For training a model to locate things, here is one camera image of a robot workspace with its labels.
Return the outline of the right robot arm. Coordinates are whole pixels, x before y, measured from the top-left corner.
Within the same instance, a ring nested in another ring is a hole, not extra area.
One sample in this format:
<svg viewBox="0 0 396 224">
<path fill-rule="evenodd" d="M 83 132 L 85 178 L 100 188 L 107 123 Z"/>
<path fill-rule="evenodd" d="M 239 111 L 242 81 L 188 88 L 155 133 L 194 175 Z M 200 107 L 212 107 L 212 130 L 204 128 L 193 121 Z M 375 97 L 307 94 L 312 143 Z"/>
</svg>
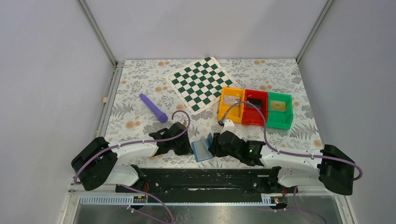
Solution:
<svg viewBox="0 0 396 224">
<path fill-rule="evenodd" d="M 355 162 L 336 146 L 304 152 L 276 149 L 264 141 L 243 140 L 231 131 L 215 133 L 208 141 L 215 157 L 231 156 L 248 166 L 270 168 L 270 188 L 323 186 L 340 195 L 353 193 Z"/>
</svg>

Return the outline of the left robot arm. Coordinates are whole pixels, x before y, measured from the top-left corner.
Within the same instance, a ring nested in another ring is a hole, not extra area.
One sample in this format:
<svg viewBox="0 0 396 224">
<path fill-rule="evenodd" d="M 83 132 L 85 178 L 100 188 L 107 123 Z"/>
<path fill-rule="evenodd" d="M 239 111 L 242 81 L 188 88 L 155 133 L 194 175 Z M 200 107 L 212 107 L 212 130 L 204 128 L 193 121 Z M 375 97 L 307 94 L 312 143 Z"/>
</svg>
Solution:
<svg viewBox="0 0 396 224">
<path fill-rule="evenodd" d="M 113 146 L 104 137 L 97 137 L 71 161 L 76 172 L 73 181 L 82 184 L 86 191 L 103 184 L 132 186 L 143 177 L 136 165 L 129 164 L 132 159 L 158 156 L 171 150 L 177 155 L 192 153 L 187 130 L 186 126 L 176 122 L 142 140 Z"/>
</svg>

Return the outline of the blue leather card holder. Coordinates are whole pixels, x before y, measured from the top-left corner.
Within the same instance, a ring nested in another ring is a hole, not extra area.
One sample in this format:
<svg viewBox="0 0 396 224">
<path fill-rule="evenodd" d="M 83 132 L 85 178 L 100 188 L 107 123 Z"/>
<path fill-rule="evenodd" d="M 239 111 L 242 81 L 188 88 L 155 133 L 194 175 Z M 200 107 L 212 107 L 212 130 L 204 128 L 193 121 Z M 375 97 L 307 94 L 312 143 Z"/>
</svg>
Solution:
<svg viewBox="0 0 396 224">
<path fill-rule="evenodd" d="M 206 161 L 214 157 L 209 151 L 209 147 L 212 145 L 212 142 L 213 134 L 209 133 L 207 137 L 191 144 L 196 162 Z"/>
</svg>

